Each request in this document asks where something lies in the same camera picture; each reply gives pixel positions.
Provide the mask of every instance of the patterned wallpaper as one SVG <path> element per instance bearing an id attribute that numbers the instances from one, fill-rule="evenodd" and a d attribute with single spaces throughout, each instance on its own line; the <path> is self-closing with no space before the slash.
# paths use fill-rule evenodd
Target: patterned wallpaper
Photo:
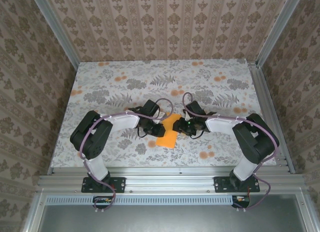
<path id="1" fill-rule="evenodd" d="M 320 0 L 300 0 L 262 69 L 295 169 L 320 210 Z"/>
<path id="2" fill-rule="evenodd" d="M 81 62 L 255 60 L 286 0 L 48 0 Z"/>
<path id="3" fill-rule="evenodd" d="M 28 214 L 74 77 L 34 0 L 0 0 L 0 231 L 19 231 Z"/>

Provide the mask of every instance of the perforated metal strip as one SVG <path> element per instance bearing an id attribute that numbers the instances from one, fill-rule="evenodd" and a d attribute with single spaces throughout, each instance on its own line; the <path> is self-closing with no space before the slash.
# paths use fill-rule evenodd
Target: perforated metal strip
<path id="1" fill-rule="evenodd" d="M 45 205 L 93 205 L 92 195 L 48 195 Z M 142 196 L 142 195 L 117 195 L 114 205 L 232 205 L 231 195 L 166 195 L 166 196 Z"/>

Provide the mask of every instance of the metal plate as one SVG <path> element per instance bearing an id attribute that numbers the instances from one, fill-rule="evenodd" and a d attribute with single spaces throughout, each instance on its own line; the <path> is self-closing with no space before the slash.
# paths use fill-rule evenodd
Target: metal plate
<path id="1" fill-rule="evenodd" d="M 251 176 L 245 182 L 247 186 L 244 186 L 241 189 L 236 190 L 234 186 L 230 183 L 229 176 L 216 176 L 213 178 L 214 181 L 214 189 L 216 193 L 239 193 L 239 192 L 260 192 L 259 182 L 258 180 Z"/>
<path id="2" fill-rule="evenodd" d="M 85 206 L 93 205 L 94 198 L 109 196 L 94 195 L 48 195 L 46 206 Z M 187 206 L 187 205 L 232 205 L 232 195 L 117 195 L 114 205 L 130 206 Z"/>
<path id="3" fill-rule="evenodd" d="M 125 177 L 111 177 L 109 185 L 114 188 L 117 193 L 124 193 L 126 188 L 126 178 Z M 112 193 L 111 189 L 106 188 L 105 191 L 96 189 L 92 185 L 92 179 L 89 177 L 83 178 L 82 181 L 82 193 Z"/>
<path id="4" fill-rule="evenodd" d="M 261 196 L 252 196 L 252 204 Z M 246 212 L 214 205 L 46 206 L 39 232 L 307 232 L 295 196 L 268 196 Z"/>

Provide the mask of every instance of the metal profile bar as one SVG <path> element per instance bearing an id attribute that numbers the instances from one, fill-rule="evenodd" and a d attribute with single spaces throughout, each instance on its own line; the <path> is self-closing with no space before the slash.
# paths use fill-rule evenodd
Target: metal profile bar
<path id="1" fill-rule="evenodd" d="M 112 176 L 133 176 L 133 175 L 220 175 L 221 173 L 229 174 L 233 170 L 234 166 L 206 166 L 206 167 L 108 167 L 108 170 Z M 258 174 L 260 173 L 288 173 L 289 168 L 287 166 L 262 166 Z M 62 167 L 54 168 L 53 175 L 77 175 L 87 173 L 84 167 Z"/>
<path id="2" fill-rule="evenodd" d="M 64 206 L 64 205 L 90 205 L 92 206 L 94 195 L 48 195 L 46 197 L 46 206 Z M 159 205 L 159 206 L 184 206 L 184 205 L 232 205 L 231 195 L 117 195 L 114 201 L 115 206 L 123 205 Z"/>
<path id="3" fill-rule="evenodd" d="M 215 193 L 214 181 L 215 176 L 227 176 L 229 171 L 202 173 L 202 174 L 177 174 L 172 171 L 167 174 L 127 173 L 126 191 L 124 194 L 135 195 L 207 195 Z M 83 177 L 86 176 L 85 171 L 73 174 L 52 174 L 41 176 L 38 182 L 38 192 L 48 195 L 74 195 L 81 193 Z M 258 173 L 261 179 L 268 181 L 271 186 L 272 194 L 296 194 L 300 192 L 300 188 L 306 191 L 304 178 L 301 174 L 283 173 L 277 171 L 273 173 Z M 264 194 L 268 187 L 260 183 L 261 192 Z"/>
<path id="4" fill-rule="evenodd" d="M 279 139 L 279 142 L 280 142 L 279 152 L 283 156 L 285 156 L 290 172 L 295 173 L 295 168 L 292 163 L 292 160 L 287 148 L 287 144 L 285 141 L 285 137 L 282 133 L 281 126 L 276 114 L 275 107 L 272 103 L 272 99 L 271 99 L 263 72 L 260 68 L 251 68 L 250 72 L 251 72 L 255 92 L 258 97 L 259 104 L 261 106 L 263 117 L 265 118 L 266 122 L 270 126 L 271 130 Z"/>
<path id="5" fill-rule="evenodd" d="M 256 65 L 256 62 L 255 61 L 246 61 L 247 65 L 248 65 L 248 68 L 251 69 L 251 68 L 256 68 L 257 65 Z"/>
<path id="6" fill-rule="evenodd" d="M 276 19 L 272 30 L 270 31 L 268 37 L 266 38 L 262 49 L 256 59 L 257 65 L 261 68 L 266 62 L 270 52 L 275 46 L 279 36 L 284 30 L 288 23 L 291 15 L 293 14 L 295 8 L 297 7 L 300 0 L 286 0 L 278 18 Z"/>
<path id="7" fill-rule="evenodd" d="M 33 198 L 23 232 L 37 232 L 44 213 L 47 196 L 45 194 L 36 194 Z"/>
<path id="8" fill-rule="evenodd" d="M 314 203 L 311 200 L 309 194 L 305 194 L 303 191 L 296 194 L 296 200 L 302 215 L 304 226 L 307 232 L 319 232 L 320 223 L 317 216 Z"/>

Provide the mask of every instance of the cable wire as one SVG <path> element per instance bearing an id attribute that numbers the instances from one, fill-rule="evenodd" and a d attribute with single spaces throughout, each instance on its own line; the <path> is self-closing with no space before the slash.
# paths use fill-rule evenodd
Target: cable wire
<path id="1" fill-rule="evenodd" d="M 238 209 L 241 209 L 241 210 L 251 210 L 253 209 L 254 207 L 257 207 L 258 205 L 260 205 L 262 203 L 262 201 L 264 201 L 264 199 L 269 195 L 270 191 L 271 191 L 271 184 L 268 183 L 267 181 L 259 178 L 258 176 L 256 176 L 255 174 L 253 174 L 253 176 L 258 180 L 258 181 L 261 181 L 262 183 L 265 183 L 266 185 L 268 185 L 268 190 L 266 191 L 266 193 L 263 195 L 263 197 L 257 202 L 255 203 L 254 205 L 251 205 L 251 206 L 248 206 L 247 208 L 243 208 L 240 204 L 238 203 L 235 203 L 233 202 L 234 205 L 238 206 Z"/>
<path id="2" fill-rule="evenodd" d="M 84 165 L 84 167 L 86 168 L 86 170 L 88 171 L 89 175 L 90 175 L 96 182 L 98 182 L 98 183 L 100 183 L 100 184 L 108 187 L 108 188 L 112 191 L 112 198 L 113 198 L 113 199 L 112 199 L 112 201 L 110 202 L 110 204 L 109 204 L 106 208 L 104 208 L 104 210 L 108 210 L 108 209 L 113 205 L 113 203 L 115 202 L 115 200 L 116 200 L 116 191 L 115 191 L 115 189 L 112 188 L 109 184 L 107 184 L 107 183 L 99 180 L 97 177 L 95 177 L 95 176 L 92 174 L 92 172 L 91 172 L 91 170 L 90 170 L 90 168 L 89 168 L 89 166 L 88 166 L 88 164 L 87 164 L 87 163 L 88 163 L 88 159 L 87 159 L 86 156 L 83 154 L 83 149 L 84 149 L 85 143 L 86 143 L 86 141 L 87 141 L 90 133 L 92 132 L 92 130 L 95 129 L 95 127 L 96 127 L 102 120 L 111 118 L 111 117 L 113 117 L 113 116 L 132 115 L 132 116 L 144 117 L 144 118 L 151 119 L 151 120 L 163 121 L 163 120 L 169 118 L 169 117 L 172 115 L 172 113 L 174 112 L 174 105 L 173 105 L 173 103 L 172 103 L 169 99 L 167 99 L 167 98 L 159 98 L 155 103 L 157 103 L 157 102 L 159 102 L 159 101 L 161 101 L 161 100 L 168 101 L 168 102 L 170 103 L 170 105 L 171 105 L 171 111 L 170 111 L 170 113 L 169 113 L 167 116 L 163 116 L 162 118 L 157 118 L 157 117 L 151 117 L 151 116 L 147 116 L 147 115 L 143 115 L 143 114 L 139 114 L 139 113 L 135 113 L 135 112 L 128 112 L 128 111 L 126 111 L 126 112 L 121 112 L 121 113 L 114 113 L 114 114 L 110 114 L 110 115 L 104 115 L 104 116 L 100 117 L 99 119 L 97 119 L 96 122 L 93 123 L 93 125 L 89 128 L 89 130 L 88 130 L 87 133 L 85 134 L 85 136 L 84 136 L 84 138 L 83 138 L 83 140 L 82 140 L 82 143 L 81 143 L 81 145 L 80 145 L 80 149 L 79 149 L 80 158 L 81 158 L 82 161 L 83 161 L 83 165 Z"/>
<path id="3" fill-rule="evenodd" d="M 98 201 L 103 201 L 103 200 L 106 200 L 106 199 L 109 199 L 109 198 L 107 198 L 107 197 L 95 198 L 94 203 L 93 203 L 93 207 L 95 208 L 95 212 L 98 212 L 98 210 L 101 210 L 101 211 L 103 212 L 104 210 L 107 210 L 107 209 L 108 209 L 108 206 L 110 206 L 110 204 L 107 205 L 107 207 L 102 208 L 102 209 L 97 208 L 97 202 L 98 202 Z"/>
<path id="4" fill-rule="evenodd" d="M 193 140 L 199 139 L 199 138 L 204 134 L 204 132 L 205 132 L 205 131 L 202 130 L 201 134 L 200 134 L 199 136 L 195 137 L 195 138 L 192 138 L 191 135 L 190 135 L 190 138 L 193 139 Z"/>
<path id="5" fill-rule="evenodd" d="M 144 135 L 142 135 L 142 136 L 140 136 L 140 129 L 139 129 L 140 127 L 138 127 L 138 128 L 136 128 L 136 133 L 138 134 L 138 137 L 139 138 L 144 138 L 144 137 L 146 137 L 148 134 L 147 133 L 145 133 Z"/>

